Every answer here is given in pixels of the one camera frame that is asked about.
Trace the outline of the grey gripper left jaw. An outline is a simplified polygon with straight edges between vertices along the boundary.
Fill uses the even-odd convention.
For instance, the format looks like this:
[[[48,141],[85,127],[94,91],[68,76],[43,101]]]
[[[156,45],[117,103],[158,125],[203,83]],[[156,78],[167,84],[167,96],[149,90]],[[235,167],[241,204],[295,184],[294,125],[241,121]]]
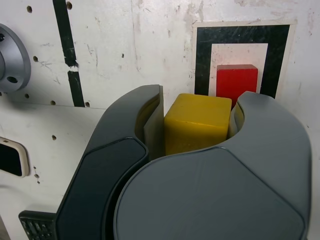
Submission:
[[[112,103],[98,121],[58,208],[55,238],[113,239],[125,184],[164,155],[163,87],[143,85]]]

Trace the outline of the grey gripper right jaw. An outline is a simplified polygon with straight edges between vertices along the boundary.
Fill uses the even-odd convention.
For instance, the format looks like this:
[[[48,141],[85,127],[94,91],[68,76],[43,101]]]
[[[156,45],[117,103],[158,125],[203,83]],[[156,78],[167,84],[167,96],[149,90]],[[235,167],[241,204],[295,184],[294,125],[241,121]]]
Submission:
[[[301,122],[270,96],[245,92],[235,135],[140,168],[114,211],[116,240],[305,240],[312,150]]]

